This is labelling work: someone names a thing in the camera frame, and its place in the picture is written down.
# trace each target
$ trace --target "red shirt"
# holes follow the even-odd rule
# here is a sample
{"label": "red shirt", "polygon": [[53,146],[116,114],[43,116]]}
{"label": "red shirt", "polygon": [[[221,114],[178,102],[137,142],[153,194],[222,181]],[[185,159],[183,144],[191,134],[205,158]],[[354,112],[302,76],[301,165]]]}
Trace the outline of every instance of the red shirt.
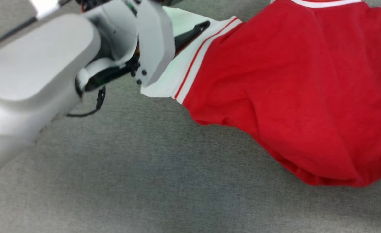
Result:
{"label": "red shirt", "polygon": [[381,9],[332,3],[275,1],[213,40],[175,98],[308,184],[359,187],[381,178]]}

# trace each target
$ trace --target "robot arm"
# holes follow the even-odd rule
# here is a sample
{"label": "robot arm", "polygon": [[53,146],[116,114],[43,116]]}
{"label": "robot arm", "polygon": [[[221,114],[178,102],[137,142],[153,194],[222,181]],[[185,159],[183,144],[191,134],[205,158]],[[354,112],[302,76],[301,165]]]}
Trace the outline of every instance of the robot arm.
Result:
{"label": "robot arm", "polygon": [[103,2],[0,49],[0,168],[69,113],[85,91],[128,73],[143,86],[157,81],[176,52],[209,26],[174,38],[158,1]]}

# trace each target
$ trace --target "gray carpet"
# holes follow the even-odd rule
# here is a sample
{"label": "gray carpet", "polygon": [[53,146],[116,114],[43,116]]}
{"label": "gray carpet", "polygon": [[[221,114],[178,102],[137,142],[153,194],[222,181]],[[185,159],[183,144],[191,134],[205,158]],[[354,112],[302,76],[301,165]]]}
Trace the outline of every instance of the gray carpet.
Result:
{"label": "gray carpet", "polygon": [[[247,20],[268,2],[178,6]],[[76,4],[62,12],[72,11]],[[0,33],[34,13],[25,0],[0,0]],[[29,232],[381,232],[381,181],[308,186],[247,134],[199,126],[174,100],[142,96],[122,78],[101,112],[56,122],[0,170],[0,233]]]}

